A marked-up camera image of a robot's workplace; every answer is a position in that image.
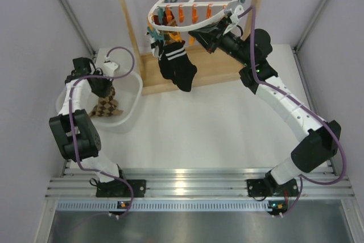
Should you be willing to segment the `brown argyle sock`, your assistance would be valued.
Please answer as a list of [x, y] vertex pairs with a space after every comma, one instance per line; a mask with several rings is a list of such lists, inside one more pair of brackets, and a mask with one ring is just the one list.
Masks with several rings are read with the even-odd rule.
[[119, 109], [119, 102], [114, 99], [115, 88], [112, 86], [106, 97], [99, 97], [97, 105], [89, 113], [89, 117], [121, 116], [123, 110]]

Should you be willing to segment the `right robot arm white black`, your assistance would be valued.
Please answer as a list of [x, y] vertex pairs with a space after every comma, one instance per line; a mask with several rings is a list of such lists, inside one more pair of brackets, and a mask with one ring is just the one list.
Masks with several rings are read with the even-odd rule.
[[189, 32], [208, 53], [220, 49], [244, 67], [239, 76], [243, 85], [265, 101], [289, 126], [298, 140], [290, 156], [264, 177], [265, 188], [271, 195], [280, 195], [286, 183], [296, 176], [313, 171], [337, 154], [341, 127], [335, 121], [324, 121], [305, 107], [284, 85], [268, 63], [272, 52], [267, 31], [256, 29], [246, 40], [228, 31], [229, 20]]

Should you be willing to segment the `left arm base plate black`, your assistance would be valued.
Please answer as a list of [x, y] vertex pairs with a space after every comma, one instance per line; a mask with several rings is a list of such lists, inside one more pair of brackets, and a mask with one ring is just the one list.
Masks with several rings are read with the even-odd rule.
[[[134, 197], [144, 197], [146, 192], [146, 180], [144, 179], [131, 179], [127, 180], [131, 186]], [[108, 183], [101, 183], [95, 179], [90, 179], [90, 185], [96, 187], [97, 197], [131, 197], [129, 187], [119, 180], [114, 180]]]

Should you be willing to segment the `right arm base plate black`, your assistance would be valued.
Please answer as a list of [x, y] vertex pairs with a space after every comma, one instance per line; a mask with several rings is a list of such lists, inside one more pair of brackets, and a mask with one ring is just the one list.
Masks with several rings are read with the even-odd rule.
[[266, 179], [247, 179], [248, 197], [262, 199], [263, 197], [296, 197], [299, 187], [295, 179], [278, 185], [269, 183]]

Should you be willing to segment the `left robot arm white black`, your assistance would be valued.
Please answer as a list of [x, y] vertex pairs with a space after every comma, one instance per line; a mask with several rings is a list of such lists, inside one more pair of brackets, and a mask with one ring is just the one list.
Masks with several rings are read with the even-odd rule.
[[102, 197], [122, 196], [129, 188], [120, 167], [101, 151], [101, 138], [91, 118], [116, 113], [115, 90], [111, 80], [96, 68], [91, 59], [73, 59], [74, 69], [65, 80], [66, 95], [57, 116], [49, 126], [61, 156], [93, 171], [90, 184]]

